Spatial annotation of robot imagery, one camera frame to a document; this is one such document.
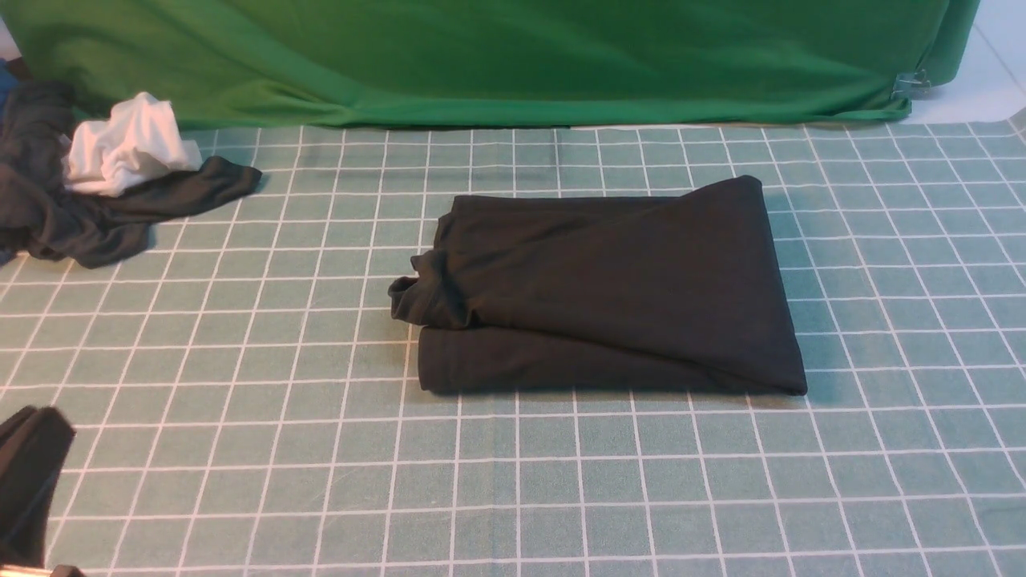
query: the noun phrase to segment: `crumpled white shirt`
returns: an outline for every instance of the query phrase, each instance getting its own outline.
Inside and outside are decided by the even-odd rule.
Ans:
[[[114,105],[110,120],[75,129],[65,158],[65,184],[75,192],[120,196],[128,187],[202,163],[195,141],[179,133],[171,103],[148,92]]]

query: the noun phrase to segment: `green backdrop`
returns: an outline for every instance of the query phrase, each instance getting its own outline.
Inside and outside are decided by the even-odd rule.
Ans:
[[[37,77],[185,127],[887,120],[979,0],[0,0]]]

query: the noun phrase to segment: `folded garment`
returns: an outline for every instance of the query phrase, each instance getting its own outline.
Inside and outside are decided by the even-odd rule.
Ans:
[[[804,394],[761,183],[679,198],[458,197],[389,287],[438,392],[599,386]]]

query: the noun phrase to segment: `teal grid mat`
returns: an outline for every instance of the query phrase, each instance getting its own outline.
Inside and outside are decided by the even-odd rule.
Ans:
[[[78,426],[89,575],[1026,575],[1026,115],[192,134],[267,171],[82,270],[0,269],[0,414]],[[455,194],[765,184],[807,398],[435,398],[385,288]]]

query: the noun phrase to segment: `metal clamp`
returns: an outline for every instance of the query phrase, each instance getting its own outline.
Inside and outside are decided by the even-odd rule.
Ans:
[[[895,79],[894,89],[891,92],[892,99],[922,99],[930,94],[933,84],[925,70],[917,72],[905,72]]]

